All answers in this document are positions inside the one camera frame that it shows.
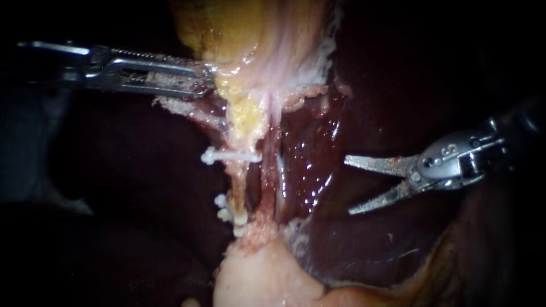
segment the metal instrument jaw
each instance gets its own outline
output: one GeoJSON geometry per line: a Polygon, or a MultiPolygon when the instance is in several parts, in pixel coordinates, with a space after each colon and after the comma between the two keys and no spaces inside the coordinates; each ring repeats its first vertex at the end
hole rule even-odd
{"type": "Polygon", "coordinates": [[[25,51],[54,54],[60,70],[53,80],[30,80],[53,87],[79,87],[112,92],[144,93],[186,100],[204,97],[214,78],[200,62],[155,53],[94,46],[21,42],[25,51]]]}
{"type": "Polygon", "coordinates": [[[460,189],[481,180],[506,155],[504,138],[491,119],[483,130],[459,131],[440,138],[421,154],[374,158],[345,156],[344,163],[404,180],[388,192],[351,207],[351,215],[390,206],[404,198],[429,191],[460,189]]]}

